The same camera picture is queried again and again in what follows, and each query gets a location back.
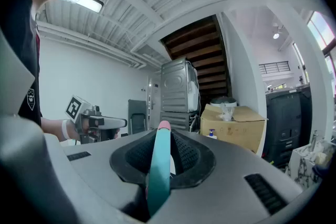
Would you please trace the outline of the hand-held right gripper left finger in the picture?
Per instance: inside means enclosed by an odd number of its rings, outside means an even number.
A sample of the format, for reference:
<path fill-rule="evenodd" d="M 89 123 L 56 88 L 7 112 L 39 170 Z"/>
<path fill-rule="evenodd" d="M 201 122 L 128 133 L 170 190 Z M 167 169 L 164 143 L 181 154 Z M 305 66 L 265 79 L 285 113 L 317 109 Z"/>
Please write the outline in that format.
<path fill-rule="evenodd" d="M 51 134 L 45 142 L 62 190 L 74 208 L 78 224 L 142 224 L 133 209 L 144 213 L 140 187 L 122 181 L 110 166 L 111 154 L 147 133 L 94 144 L 62 146 Z"/>

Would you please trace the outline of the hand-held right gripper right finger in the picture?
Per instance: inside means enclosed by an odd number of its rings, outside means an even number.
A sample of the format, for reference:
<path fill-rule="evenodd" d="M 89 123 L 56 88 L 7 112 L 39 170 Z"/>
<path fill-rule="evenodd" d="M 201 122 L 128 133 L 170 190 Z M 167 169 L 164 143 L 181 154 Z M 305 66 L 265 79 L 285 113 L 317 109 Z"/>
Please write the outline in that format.
<path fill-rule="evenodd" d="M 213 151 L 216 166 L 198 186 L 171 191 L 154 216 L 154 224 L 248 224 L 295 223 L 314 190 L 303 191 L 286 174 L 255 153 L 199 134 L 183 132 Z M 261 175 L 287 205 L 271 215 L 245 177 Z"/>

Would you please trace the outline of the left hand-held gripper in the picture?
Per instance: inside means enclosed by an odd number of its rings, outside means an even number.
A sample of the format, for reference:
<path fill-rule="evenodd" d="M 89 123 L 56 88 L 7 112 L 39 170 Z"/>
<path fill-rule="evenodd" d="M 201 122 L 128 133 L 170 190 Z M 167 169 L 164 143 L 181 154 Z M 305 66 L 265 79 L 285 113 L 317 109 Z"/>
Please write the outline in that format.
<path fill-rule="evenodd" d="M 81 120 L 89 119 L 88 132 L 80 136 L 81 144 L 96 143 L 115 139 L 117 129 L 127 126 L 127 120 L 103 116 L 97 105 L 73 95 L 65 110 L 65 114 L 81 127 Z"/>

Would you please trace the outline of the person's left forearm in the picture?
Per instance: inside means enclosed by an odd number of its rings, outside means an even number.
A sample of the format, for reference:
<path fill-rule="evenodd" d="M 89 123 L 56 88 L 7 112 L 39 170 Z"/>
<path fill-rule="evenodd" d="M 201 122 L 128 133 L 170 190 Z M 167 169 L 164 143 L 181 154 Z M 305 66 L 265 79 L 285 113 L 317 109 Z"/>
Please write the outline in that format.
<path fill-rule="evenodd" d="M 41 118 L 41 129 L 44 133 L 52 134 L 57 137 L 60 142 L 65 141 L 65 137 L 62 132 L 63 120 L 49 120 Z"/>

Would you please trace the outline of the person's left hand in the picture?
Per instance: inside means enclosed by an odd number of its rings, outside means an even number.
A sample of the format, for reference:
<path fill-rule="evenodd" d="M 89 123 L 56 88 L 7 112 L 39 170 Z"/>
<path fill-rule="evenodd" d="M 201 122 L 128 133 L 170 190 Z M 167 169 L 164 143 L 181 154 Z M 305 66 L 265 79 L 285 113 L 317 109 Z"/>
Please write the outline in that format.
<path fill-rule="evenodd" d="M 80 136 L 88 132 L 89 119 L 84 118 L 80 123 L 81 127 L 79 127 L 79 124 L 75 124 L 73 121 L 67 120 L 67 134 L 70 139 L 80 141 Z"/>

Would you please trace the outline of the grey folding chair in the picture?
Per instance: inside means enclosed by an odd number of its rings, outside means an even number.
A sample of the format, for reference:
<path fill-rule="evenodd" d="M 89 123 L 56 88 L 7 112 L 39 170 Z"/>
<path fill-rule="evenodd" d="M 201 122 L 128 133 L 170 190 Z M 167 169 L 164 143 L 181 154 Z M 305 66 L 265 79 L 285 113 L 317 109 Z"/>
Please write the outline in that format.
<path fill-rule="evenodd" d="M 146 130 L 146 102 L 128 100 L 128 134 L 137 134 Z"/>

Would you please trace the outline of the white door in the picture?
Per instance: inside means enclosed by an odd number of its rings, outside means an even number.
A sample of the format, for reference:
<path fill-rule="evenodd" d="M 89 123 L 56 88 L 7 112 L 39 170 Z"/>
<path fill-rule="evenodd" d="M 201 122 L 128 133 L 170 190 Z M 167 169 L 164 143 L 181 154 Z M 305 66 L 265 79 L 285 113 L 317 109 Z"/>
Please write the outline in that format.
<path fill-rule="evenodd" d="M 148 77 L 146 109 L 147 129 L 157 128 L 161 113 L 161 78 L 159 76 Z"/>

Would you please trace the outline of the white wristband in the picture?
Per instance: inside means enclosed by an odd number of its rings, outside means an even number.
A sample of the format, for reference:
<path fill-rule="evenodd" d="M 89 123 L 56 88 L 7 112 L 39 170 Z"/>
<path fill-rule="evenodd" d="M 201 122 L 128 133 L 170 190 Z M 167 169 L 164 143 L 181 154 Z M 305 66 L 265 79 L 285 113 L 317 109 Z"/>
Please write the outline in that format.
<path fill-rule="evenodd" d="M 61 130 L 62 130 L 62 135 L 63 137 L 66 139 L 66 140 L 70 140 L 70 136 L 68 135 L 68 132 L 67 132 L 67 123 L 68 121 L 67 120 L 63 120 L 62 121 L 62 125 L 61 125 Z"/>

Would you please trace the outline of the large cardboard box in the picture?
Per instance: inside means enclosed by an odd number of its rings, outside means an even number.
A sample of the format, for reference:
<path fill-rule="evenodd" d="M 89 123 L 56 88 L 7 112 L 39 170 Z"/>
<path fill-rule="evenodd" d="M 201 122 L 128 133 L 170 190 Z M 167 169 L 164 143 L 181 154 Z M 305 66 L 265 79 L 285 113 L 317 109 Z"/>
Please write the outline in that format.
<path fill-rule="evenodd" d="M 221 108 L 207 104 L 201 115 L 200 134 L 208 136 L 212 132 L 218 140 L 239 145 L 261 156 L 266 119 L 247 106 L 235 107 L 231 121 L 224 121 L 221 114 Z"/>

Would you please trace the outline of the crumpled clear plastic wrap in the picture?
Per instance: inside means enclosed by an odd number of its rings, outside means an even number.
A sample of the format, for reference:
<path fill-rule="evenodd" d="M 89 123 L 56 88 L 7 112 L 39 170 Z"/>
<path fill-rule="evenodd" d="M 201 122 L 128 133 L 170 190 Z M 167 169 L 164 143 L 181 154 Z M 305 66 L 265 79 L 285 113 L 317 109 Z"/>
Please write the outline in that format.
<path fill-rule="evenodd" d="M 222 113 L 219 115 L 219 118 L 223 121 L 230 122 L 233 118 L 235 107 L 235 103 L 221 103 L 220 108 L 222 110 Z"/>

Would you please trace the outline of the white marble-pattern box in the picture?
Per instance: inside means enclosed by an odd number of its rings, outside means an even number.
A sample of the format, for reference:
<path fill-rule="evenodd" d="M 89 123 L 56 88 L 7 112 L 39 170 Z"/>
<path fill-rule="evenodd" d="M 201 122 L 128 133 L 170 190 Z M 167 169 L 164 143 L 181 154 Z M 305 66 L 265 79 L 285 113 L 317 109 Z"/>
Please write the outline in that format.
<path fill-rule="evenodd" d="M 285 174 L 290 177 L 302 190 L 306 190 L 321 181 L 321 177 L 313 170 L 328 168 L 336 152 L 336 144 L 325 140 L 317 141 L 313 151 L 311 144 L 294 149 Z"/>

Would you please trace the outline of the black cabinet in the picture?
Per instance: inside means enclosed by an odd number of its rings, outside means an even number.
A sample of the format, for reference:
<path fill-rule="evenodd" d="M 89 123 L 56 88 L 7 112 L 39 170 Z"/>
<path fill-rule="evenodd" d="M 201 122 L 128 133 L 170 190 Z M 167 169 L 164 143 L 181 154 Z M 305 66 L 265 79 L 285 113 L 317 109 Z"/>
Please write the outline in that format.
<path fill-rule="evenodd" d="M 292 151 L 307 145 L 312 124 L 309 84 L 266 93 L 267 128 L 262 158 L 284 169 Z"/>

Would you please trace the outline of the round black and white pot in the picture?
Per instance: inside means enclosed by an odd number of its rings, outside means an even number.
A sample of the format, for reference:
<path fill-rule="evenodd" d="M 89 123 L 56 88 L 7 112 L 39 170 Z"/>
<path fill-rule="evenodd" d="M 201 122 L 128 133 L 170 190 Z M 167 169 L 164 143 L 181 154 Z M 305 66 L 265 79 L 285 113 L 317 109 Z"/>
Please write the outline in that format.
<path fill-rule="evenodd" d="M 211 99 L 210 103 L 211 106 L 216 106 L 219 108 L 223 108 L 223 107 L 228 107 L 228 108 L 234 108 L 237 107 L 237 101 L 232 98 L 232 97 L 217 97 L 217 98 L 213 98 Z"/>

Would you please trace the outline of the dark wooden staircase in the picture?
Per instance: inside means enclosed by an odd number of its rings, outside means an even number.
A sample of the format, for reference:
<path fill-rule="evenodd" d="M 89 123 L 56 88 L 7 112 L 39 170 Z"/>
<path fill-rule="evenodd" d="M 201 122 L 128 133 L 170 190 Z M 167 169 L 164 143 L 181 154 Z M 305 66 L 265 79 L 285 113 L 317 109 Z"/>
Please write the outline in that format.
<path fill-rule="evenodd" d="M 201 101 L 231 97 L 224 41 L 216 16 L 188 24 L 161 39 L 172 60 L 186 58 L 197 71 Z"/>

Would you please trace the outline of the person's black printed shirt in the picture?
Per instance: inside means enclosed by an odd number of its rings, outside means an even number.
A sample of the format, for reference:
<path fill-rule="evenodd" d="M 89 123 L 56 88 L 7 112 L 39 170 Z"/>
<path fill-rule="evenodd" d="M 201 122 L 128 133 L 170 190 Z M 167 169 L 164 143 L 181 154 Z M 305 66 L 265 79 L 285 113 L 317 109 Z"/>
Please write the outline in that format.
<path fill-rule="evenodd" d="M 7 0 L 0 10 L 0 113 L 41 124 L 39 38 L 32 0 Z"/>

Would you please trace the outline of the rectangular ceiling light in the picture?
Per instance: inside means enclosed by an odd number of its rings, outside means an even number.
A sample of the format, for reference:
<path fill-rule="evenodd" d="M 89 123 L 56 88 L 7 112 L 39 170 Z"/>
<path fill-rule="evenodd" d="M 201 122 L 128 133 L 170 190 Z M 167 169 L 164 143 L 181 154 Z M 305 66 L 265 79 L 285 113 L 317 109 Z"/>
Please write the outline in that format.
<path fill-rule="evenodd" d="M 95 13 L 100 13 L 104 3 L 99 0 L 75 0 L 75 3 Z"/>

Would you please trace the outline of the black balcony railing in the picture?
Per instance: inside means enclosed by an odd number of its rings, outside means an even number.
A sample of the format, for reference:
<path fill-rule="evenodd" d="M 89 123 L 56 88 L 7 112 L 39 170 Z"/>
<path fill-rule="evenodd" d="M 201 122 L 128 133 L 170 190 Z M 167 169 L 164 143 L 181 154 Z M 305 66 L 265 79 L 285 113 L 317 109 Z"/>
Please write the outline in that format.
<path fill-rule="evenodd" d="M 279 72 L 288 72 L 290 71 L 290 67 L 288 61 L 281 61 L 260 64 L 259 70 L 261 74 L 273 74 Z"/>

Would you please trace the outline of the window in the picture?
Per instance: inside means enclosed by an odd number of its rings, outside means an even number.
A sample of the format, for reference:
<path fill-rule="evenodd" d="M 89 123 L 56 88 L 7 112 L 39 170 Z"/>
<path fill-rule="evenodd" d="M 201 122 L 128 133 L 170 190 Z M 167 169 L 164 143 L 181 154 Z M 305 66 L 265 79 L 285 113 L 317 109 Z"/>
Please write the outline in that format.
<path fill-rule="evenodd" d="M 325 18 L 319 12 L 314 11 L 312 13 L 307 26 L 324 55 L 331 77 L 333 94 L 336 95 L 336 37 Z"/>

